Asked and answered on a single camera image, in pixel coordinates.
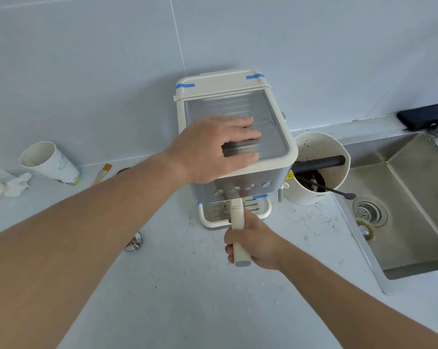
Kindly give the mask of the used coffee grounds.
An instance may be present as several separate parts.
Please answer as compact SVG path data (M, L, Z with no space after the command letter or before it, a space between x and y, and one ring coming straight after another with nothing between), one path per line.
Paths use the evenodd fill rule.
M323 188L326 185L324 177L317 170L299 172L295 175L295 178L304 188L312 192L326 192Z

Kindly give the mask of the white printed paper cup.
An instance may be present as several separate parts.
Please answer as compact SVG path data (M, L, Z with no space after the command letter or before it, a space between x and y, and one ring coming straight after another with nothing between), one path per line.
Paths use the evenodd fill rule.
M19 157L22 167L68 186L81 182L81 173L51 141L41 141L26 148Z

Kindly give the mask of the cream steel espresso machine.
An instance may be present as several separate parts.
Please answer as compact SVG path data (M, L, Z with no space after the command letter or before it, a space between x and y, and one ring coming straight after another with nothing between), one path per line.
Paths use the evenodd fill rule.
M191 184L197 201L215 203L278 192L296 161L298 148L266 78L246 79L255 70L224 70L184 77L177 83L194 88L176 89L178 127L181 133L195 120L211 115L252 117L251 128L261 137L222 146L224 156L255 152L259 158L245 169L206 184Z

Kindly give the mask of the person's right forearm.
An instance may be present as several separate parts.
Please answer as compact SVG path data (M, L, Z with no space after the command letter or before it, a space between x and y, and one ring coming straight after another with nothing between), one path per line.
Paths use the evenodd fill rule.
M344 349L438 349L438 333L354 286L283 238L278 270Z

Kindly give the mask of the person's left forearm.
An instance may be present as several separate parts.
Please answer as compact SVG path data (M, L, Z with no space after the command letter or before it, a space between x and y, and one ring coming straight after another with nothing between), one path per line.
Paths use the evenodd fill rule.
M192 179L160 153L0 233L0 349L55 349L135 235Z

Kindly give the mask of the stainless steel sink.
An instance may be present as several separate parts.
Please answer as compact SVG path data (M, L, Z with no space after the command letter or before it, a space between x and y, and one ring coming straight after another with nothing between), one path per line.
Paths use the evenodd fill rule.
M438 148L425 133L405 130L344 138L351 156L343 192L380 201L388 222L367 242L355 222L354 200L336 195L352 237L379 287L394 294L438 283Z

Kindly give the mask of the black knock bar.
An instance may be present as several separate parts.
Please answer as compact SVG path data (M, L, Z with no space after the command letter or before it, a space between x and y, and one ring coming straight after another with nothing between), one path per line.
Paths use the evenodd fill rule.
M296 175L299 173L313 171L313 170L343 166L345 162L346 162L346 158L344 155L337 155L337 156L311 159L305 161L297 161L292 165L291 171Z

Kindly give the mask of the wooden handled brush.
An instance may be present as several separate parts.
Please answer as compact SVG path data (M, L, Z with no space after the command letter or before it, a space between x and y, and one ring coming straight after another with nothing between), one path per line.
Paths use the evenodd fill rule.
M111 170L111 168L112 168L112 164L109 164L109 163L104 164L104 166L101 168L101 170L97 173L91 186L99 184L105 178L105 176Z

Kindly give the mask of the cream drip tray with grate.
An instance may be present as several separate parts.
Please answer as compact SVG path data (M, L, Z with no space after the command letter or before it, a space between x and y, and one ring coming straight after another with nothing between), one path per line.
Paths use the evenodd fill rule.
M249 209L261 220L266 219L271 211L272 205L269 197L262 199L242 198L244 208ZM200 223L208 230L228 229L231 223L230 200L220 201L211 204L197 205Z

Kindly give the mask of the dark blue cloth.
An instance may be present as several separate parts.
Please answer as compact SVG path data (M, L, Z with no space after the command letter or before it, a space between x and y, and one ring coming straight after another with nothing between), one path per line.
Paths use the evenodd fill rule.
M399 111L396 117L410 132L429 129L438 125L438 104Z

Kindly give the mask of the metal sink drain strainer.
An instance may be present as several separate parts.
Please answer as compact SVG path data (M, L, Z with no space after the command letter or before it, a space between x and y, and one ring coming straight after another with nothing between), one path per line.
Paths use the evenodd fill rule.
M384 226L389 219L389 213L385 206L380 201L370 197L355 199L352 211L355 217L373 224L376 228Z

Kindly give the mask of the cream knock box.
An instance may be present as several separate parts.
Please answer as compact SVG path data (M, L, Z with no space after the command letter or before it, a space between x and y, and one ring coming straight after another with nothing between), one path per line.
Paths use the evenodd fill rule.
M338 189L348 176L351 164L351 157L344 146L333 137L323 134L308 132L299 134L295 138L298 147L297 161L326 158L337 155L344 155L346 162L343 166L318 170L324 177L325 186ZM304 188L295 177L287 179L289 188L284 190L284 196L290 202L297 205L312 205L323 199L329 192L317 193Z

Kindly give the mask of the cream portafilter handle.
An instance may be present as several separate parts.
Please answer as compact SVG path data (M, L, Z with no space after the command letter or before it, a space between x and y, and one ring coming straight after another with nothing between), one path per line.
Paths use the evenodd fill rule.
M243 230L245 228L245 213L241 198L230 201L230 217L232 229ZM252 259L249 252L245 251L239 242L233 243L234 264L236 267L244 268L251 265Z

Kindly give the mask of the black long-handled spoon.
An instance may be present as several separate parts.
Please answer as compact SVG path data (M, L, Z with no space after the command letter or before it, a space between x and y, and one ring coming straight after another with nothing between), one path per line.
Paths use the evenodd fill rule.
M332 189L332 188L326 187L326 186L324 186L324 185L318 184L318 183L316 183L316 182L313 182L313 181L310 181L310 180L304 179L304 178L302 178L302 177L298 177L298 176L297 176L296 179L299 180L299 181L305 182L305 183L307 183L307 184L311 184L311 185L313 185L313 186L315 186L315 187L318 187L318 188L324 189L324 190L327 191L327 192L332 192L332 193L335 193L335 194L339 194L339 195L343 196L343 197L344 197L345 199L347 199L347 200L354 200L354 199L356 199L356 197L357 197L357 195L356 195L355 193L344 193L344 192L341 192L341 191L338 191L338 190L335 190L335 189Z

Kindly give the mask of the person's left hand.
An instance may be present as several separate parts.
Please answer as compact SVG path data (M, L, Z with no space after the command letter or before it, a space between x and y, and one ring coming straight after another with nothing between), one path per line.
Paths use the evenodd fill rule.
M261 133L253 128L226 127L216 115L194 121L164 151L174 172L185 183L207 183L221 177L219 159L226 157L222 146L230 142L255 140Z

